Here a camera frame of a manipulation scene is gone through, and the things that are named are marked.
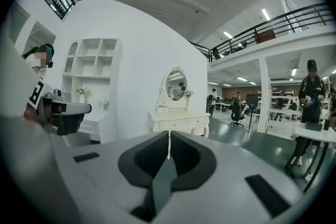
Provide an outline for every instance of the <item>black office chair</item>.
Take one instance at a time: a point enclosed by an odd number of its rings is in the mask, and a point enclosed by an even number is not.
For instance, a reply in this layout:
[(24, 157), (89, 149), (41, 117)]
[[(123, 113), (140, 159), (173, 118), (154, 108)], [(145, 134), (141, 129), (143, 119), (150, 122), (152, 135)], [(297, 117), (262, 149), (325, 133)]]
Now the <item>black office chair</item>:
[(240, 116), (239, 115), (239, 106), (233, 105), (232, 106), (232, 115), (231, 115), (231, 119), (233, 120), (231, 122), (231, 124), (235, 124), (237, 126), (241, 125), (243, 126), (241, 123), (239, 123), (238, 121), (244, 119), (244, 116)]

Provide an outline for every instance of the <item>green floor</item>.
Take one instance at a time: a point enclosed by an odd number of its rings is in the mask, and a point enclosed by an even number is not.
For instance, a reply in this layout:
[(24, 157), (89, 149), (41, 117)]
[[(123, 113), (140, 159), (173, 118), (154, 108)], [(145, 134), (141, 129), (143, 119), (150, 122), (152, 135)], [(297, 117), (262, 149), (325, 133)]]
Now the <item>green floor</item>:
[[(255, 131), (248, 132), (248, 130), (241, 126), (227, 124), (221, 120), (212, 118), (210, 118), (209, 124), (209, 138), (245, 148), (282, 172), (284, 172), (284, 166), (293, 153), (296, 144), (295, 141), (270, 134), (258, 133)], [(294, 174), (298, 177), (297, 179), (294, 179), (294, 181), (301, 190), (303, 190), (307, 184), (302, 176), (309, 167), (315, 150), (316, 147), (311, 145), (307, 149), (307, 153), (303, 155), (302, 166), (295, 166), (293, 170)], [(334, 154), (335, 150), (329, 148), (319, 174), (316, 176), (311, 188), (314, 188), (316, 184), (321, 182), (324, 174), (329, 169)], [(318, 160), (319, 156), (313, 165), (312, 172), (315, 170)]]

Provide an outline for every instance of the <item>fluorescent light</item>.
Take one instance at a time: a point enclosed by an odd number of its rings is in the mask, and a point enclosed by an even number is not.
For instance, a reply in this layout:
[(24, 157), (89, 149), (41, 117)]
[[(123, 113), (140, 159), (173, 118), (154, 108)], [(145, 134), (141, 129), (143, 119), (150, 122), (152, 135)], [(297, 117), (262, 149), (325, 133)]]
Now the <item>fluorescent light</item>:
[(51, 6), (51, 8), (54, 10), (54, 12), (57, 11), (53, 4), (51, 4), (50, 6)]
[(264, 8), (261, 11), (263, 12), (264, 16), (266, 17), (266, 20), (271, 20), (271, 18), (268, 16), (267, 11)]
[(293, 68), (293, 71), (292, 71), (292, 77), (295, 76), (296, 70), (297, 70), (297, 68)]
[(68, 3), (66, 2), (66, 0), (62, 0), (62, 2), (63, 2), (63, 4), (65, 5), (65, 8), (68, 8), (68, 7), (69, 7), (69, 5), (68, 5)]
[(227, 36), (228, 38), (233, 38), (233, 36), (231, 36), (227, 31), (225, 31), (223, 34), (224, 34), (225, 36)]
[(247, 79), (243, 79), (243, 78), (237, 78), (237, 79), (240, 79), (240, 80), (243, 80), (243, 81), (247, 81)]

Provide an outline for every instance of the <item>white shelving unit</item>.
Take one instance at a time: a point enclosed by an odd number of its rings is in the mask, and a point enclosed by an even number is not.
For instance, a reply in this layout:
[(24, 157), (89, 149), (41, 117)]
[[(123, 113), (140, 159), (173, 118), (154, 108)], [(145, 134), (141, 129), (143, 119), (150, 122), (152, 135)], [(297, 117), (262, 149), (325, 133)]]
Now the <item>white shelving unit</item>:
[[(115, 56), (117, 46), (120, 49)], [(63, 99), (79, 102), (76, 89), (83, 86), (89, 90), (86, 103), (91, 104), (92, 112), (85, 115), (79, 131), (90, 134), (92, 140), (100, 140), (101, 127), (108, 126), (109, 111), (103, 111), (103, 102), (110, 101), (111, 76), (119, 67), (119, 61), (113, 65), (113, 58), (120, 55), (121, 43), (117, 38), (76, 40), (69, 48), (62, 78)]]

